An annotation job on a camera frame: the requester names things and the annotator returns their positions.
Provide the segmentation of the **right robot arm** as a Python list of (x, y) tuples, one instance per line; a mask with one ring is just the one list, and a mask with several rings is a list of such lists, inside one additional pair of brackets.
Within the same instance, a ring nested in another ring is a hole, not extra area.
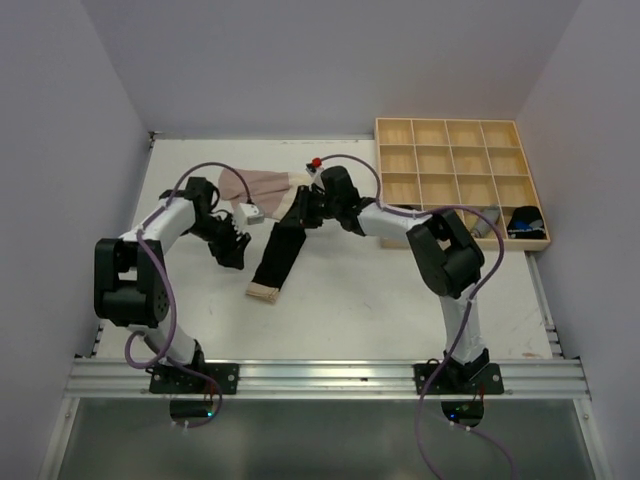
[(474, 291), (485, 258), (452, 210), (428, 214), (395, 211), (363, 197), (342, 166), (325, 169), (319, 159), (306, 165), (312, 183), (300, 187), (286, 220), (311, 229), (325, 220), (363, 237), (380, 237), (407, 245), (426, 286), (439, 296), (446, 330), (445, 379), (451, 389), (468, 392), (489, 363), (479, 327)]

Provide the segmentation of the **black underwear tan waistband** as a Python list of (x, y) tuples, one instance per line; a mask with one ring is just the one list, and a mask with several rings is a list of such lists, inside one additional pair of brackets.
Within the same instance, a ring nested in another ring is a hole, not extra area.
[(274, 304), (300, 254), (307, 235), (299, 219), (287, 214), (277, 221), (270, 233), (253, 279), (245, 294)]

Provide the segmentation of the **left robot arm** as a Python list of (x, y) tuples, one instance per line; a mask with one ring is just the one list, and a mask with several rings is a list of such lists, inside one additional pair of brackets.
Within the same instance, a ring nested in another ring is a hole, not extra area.
[(155, 209), (117, 238), (103, 238), (94, 250), (94, 310), (101, 319), (130, 332), (126, 362), (146, 370), (174, 368), (172, 379), (185, 392), (201, 390), (208, 379), (199, 342), (178, 325), (177, 301), (165, 254), (184, 235), (203, 240), (217, 263), (244, 268), (249, 225), (264, 220), (251, 200), (233, 211), (214, 211), (218, 188), (203, 177), (164, 192)]

